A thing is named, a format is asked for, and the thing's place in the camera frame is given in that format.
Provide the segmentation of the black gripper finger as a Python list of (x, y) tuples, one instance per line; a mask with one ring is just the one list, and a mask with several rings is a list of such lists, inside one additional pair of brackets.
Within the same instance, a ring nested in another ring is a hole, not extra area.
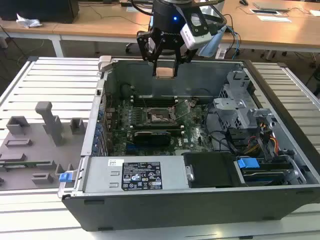
[(198, 49), (187, 50), (183, 55), (181, 54), (180, 49), (175, 50), (175, 61), (173, 64), (173, 76), (178, 75), (179, 65), (184, 63), (190, 63), (193, 57), (196, 55)]
[[(159, 30), (138, 31), (136, 36), (137, 44), (144, 61), (153, 63), (152, 75), (156, 76), (157, 61), (163, 50), (163, 37)], [(153, 41), (154, 48), (150, 51), (150, 42)]]

